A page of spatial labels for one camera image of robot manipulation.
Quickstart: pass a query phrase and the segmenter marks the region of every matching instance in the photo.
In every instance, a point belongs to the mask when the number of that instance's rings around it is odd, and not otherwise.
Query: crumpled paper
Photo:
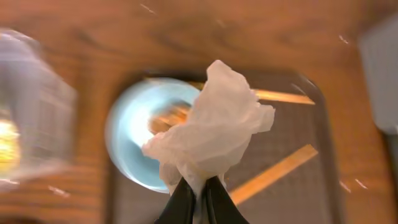
[[[170,194],[184,177],[200,198],[206,180],[218,175],[223,181],[223,174],[241,160],[252,134],[269,131],[274,122],[275,109],[258,103],[244,76],[220,60],[208,67],[207,76],[186,122],[156,134],[142,149],[160,162],[160,178]]]

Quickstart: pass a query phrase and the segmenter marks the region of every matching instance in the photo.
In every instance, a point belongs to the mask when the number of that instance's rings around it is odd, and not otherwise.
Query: wooden surface
[[[0,214],[104,223],[104,123],[119,90],[136,71],[204,70],[218,58],[239,68],[293,68],[313,80],[350,191],[347,223],[396,223],[391,170],[356,48],[364,30],[396,9],[394,0],[0,0],[0,26],[39,40],[48,63],[80,94],[73,167],[1,194]]]

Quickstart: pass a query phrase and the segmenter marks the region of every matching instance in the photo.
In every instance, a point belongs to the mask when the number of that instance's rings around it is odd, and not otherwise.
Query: gray tray
[[[252,137],[241,162],[226,174],[227,189],[235,189],[306,144],[319,152],[238,205],[239,211],[251,224],[343,223],[333,145],[321,92],[305,77],[292,72],[239,72],[247,78],[251,88],[307,95],[315,105],[261,101],[276,108],[274,125],[271,131]],[[132,80],[128,80],[121,90],[142,77],[174,77],[201,82],[206,78],[202,73],[150,72],[132,75]],[[114,167],[109,183],[108,223],[153,223],[169,199],[166,194],[135,184]]]

